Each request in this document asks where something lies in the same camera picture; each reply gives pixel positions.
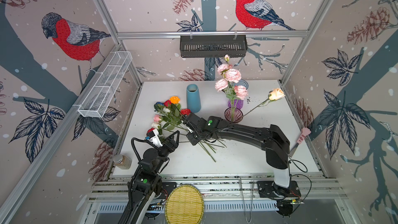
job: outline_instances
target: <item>vase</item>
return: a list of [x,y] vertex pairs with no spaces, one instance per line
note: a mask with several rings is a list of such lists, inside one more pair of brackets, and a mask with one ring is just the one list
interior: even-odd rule
[[243,119],[243,113],[240,109],[235,108],[235,112],[232,115],[232,108],[228,108],[224,112],[224,117],[231,123],[239,123]]
[[187,86],[187,108],[193,113],[197,113],[201,109],[199,88],[196,84]]
[[[234,100],[234,105],[235,105],[236,108],[242,109],[242,107],[243,107],[243,100],[239,100],[239,99]],[[228,107],[232,107],[232,106],[231,106],[231,101],[228,101]]]

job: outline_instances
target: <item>white rose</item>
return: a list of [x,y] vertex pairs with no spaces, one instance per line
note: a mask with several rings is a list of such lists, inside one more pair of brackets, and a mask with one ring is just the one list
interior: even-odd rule
[[269,93],[269,100],[277,101],[281,98],[285,97],[285,94],[280,88],[275,88],[272,92]]
[[157,122],[153,122],[152,125],[151,125],[151,127],[155,128],[155,129],[159,129],[160,124],[157,123]]

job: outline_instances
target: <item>pink flower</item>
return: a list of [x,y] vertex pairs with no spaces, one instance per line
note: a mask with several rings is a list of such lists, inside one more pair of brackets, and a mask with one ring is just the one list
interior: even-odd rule
[[238,83],[239,80],[242,78],[242,75],[240,74],[240,72],[238,70],[232,68],[225,72],[225,78],[229,82]]
[[221,74],[224,70],[228,70],[228,69],[231,69],[231,68],[232,68],[232,65],[229,65],[229,64],[221,64],[221,65],[218,67],[217,72],[218,72],[219,74]]
[[153,121],[155,121],[155,122],[161,122],[162,119],[160,118],[160,115],[156,114],[156,115],[153,117]]
[[241,100],[244,100],[246,96],[249,95],[249,93],[246,90],[246,87],[244,86],[235,86],[234,88],[236,97],[240,98]]
[[228,82],[226,81],[226,79],[221,79],[216,82],[215,88],[217,89],[217,92],[219,92],[227,87],[228,87]]

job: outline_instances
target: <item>black hanging basket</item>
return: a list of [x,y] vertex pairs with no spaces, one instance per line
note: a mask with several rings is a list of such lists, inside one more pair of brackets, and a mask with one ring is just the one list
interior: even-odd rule
[[246,35],[181,36],[181,57],[244,57],[248,50]]

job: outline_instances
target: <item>yellow rose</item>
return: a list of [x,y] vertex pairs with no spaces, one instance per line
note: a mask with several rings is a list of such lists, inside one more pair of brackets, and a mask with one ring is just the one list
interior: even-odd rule
[[173,104],[177,104],[178,102],[180,102],[180,99],[177,96],[173,96],[173,97],[170,98],[170,101]]
[[285,97],[285,94],[283,93],[283,91],[280,88],[275,88],[274,90],[272,90],[272,92],[269,93],[268,98],[271,101],[277,101],[283,97]]

